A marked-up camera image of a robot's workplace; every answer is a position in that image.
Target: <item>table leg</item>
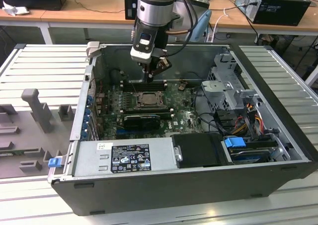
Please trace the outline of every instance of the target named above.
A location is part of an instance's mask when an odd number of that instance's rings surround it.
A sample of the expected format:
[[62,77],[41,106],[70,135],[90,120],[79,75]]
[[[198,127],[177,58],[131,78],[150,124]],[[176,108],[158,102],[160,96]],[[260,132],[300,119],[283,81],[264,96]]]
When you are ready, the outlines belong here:
[[87,29],[87,28],[84,28],[83,30],[84,30],[85,40],[90,40],[89,33],[88,33],[88,29]]
[[310,87],[318,78],[318,67],[308,76],[305,83]]
[[52,39],[50,31],[49,31],[49,24],[47,22],[43,22],[39,25],[39,28],[42,32],[43,39],[45,41],[45,44],[47,45],[53,45],[54,39]]

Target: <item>paper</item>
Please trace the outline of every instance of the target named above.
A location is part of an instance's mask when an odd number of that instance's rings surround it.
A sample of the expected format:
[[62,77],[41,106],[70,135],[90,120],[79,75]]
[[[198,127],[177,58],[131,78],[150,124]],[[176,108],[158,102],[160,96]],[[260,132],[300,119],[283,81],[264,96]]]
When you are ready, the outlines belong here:
[[3,1],[2,10],[4,10],[7,14],[13,15],[13,16],[30,13],[26,7],[23,7],[23,6],[18,6],[18,7],[11,6],[11,5],[5,3],[4,1]]

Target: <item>power cable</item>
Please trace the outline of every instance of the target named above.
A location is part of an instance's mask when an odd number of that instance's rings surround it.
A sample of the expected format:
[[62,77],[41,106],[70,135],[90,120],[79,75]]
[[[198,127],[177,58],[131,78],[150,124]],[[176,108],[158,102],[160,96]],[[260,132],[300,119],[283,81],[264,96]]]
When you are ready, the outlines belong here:
[[[197,15],[197,13],[195,12],[195,10],[194,10],[193,5],[191,4],[191,2],[190,2],[189,0],[183,0],[183,3],[184,3],[184,5],[185,5],[185,7],[186,7],[186,10],[187,10],[188,14],[189,14],[189,19],[190,19],[190,24],[191,24],[191,28],[190,28],[189,30],[191,30],[191,31],[190,31],[190,33],[188,34],[188,36],[187,36],[186,40],[184,41],[183,45],[181,46],[181,48],[180,48],[179,50],[177,50],[176,52],[173,52],[173,53],[171,53],[171,54],[167,54],[167,55],[166,55],[167,57],[176,55],[176,54],[178,54],[179,52],[181,52],[181,51],[185,48],[185,46],[186,46],[186,45],[189,43],[189,41],[190,41],[190,38],[191,38],[192,33],[193,33],[193,29],[194,29],[194,28],[197,26],[197,24],[198,24],[198,15]],[[194,16],[195,16],[195,24],[193,24],[192,14],[191,14],[191,11],[190,11],[190,9],[189,9],[189,6],[190,6],[191,10],[192,10],[193,13],[194,13]]]
[[81,7],[83,7],[84,9],[86,10],[90,10],[90,11],[94,11],[94,12],[99,12],[99,13],[120,13],[122,11],[124,11],[125,9],[123,10],[120,10],[120,11],[101,11],[101,10],[93,10],[93,9],[89,9],[87,8],[86,6],[84,6],[81,2],[79,2],[78,0],[74,0],[74,2],[78,5],[80,5]]

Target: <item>metal bracket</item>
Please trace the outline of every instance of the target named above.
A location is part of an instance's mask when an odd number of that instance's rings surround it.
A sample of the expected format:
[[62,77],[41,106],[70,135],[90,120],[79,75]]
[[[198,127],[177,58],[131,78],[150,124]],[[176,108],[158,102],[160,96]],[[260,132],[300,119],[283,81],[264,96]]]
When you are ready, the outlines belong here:
[[224,92],[226,90],[232,90],[230,83],[223,83],[221,81],[204,81],[202,85],[207,92]]
[[99,41],[90,41],[86,46],[86,54],[88,58],[93,58],[94,56],[100,54],[101,46]]

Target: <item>white cable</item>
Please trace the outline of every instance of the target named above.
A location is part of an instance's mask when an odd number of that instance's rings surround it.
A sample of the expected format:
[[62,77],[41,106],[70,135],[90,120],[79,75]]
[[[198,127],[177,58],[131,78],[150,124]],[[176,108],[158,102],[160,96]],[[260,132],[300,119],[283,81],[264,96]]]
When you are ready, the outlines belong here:
[[[245,5],[245,4],[238,5],[236,8],[241,7],[241,6],[246,6],[246,5]],[[226,10],[228,10],[228,9],[227,9],[227,8],[224,8],[224,9],[223,9],[224,15],[221,15],[221,16],[219,17],[219,19],[217,20],[217,22],[215,23],[214,30],[213,30],[213,34],[212,34],[211,43],[213,43],[213,41],[214,41],[214,38],[215,38],[215,30],[217,29],[217,25],[218,25],[219,20],[221,20],[221,18],[222,18],[223,16],[230,17],[229,15],[226,14],[226,12],[225,12]]]

